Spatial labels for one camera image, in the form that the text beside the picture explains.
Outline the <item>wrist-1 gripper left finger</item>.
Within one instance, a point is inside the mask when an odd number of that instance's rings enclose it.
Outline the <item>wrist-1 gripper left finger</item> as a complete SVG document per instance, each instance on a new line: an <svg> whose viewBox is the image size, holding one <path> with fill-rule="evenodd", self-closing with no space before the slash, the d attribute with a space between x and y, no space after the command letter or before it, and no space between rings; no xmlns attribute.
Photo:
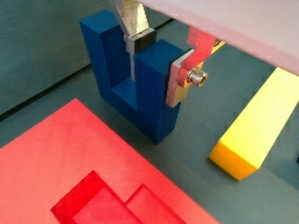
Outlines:
<svg viewBox="0 0 299 224"><path fill-rule="evenodd" d="M156 31L149 27L144 6L136 0L116 0L116 13L124 32L133 80L136 78L134 54L156 41Z"/></svg>

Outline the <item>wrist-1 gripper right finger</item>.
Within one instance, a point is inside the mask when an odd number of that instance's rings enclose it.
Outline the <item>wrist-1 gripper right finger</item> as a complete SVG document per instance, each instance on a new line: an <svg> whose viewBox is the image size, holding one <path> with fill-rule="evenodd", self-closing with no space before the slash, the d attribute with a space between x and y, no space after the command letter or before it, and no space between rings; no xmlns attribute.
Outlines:
<svg viewBox="0 0 299 224"><path fill-rule="evenodd" d="M175 107L185 98L191 85L201 87L208 75L201 71L203 62L211 56L215 38L191 27L187 43L191 49L171 64L165 104Z"/></svg>

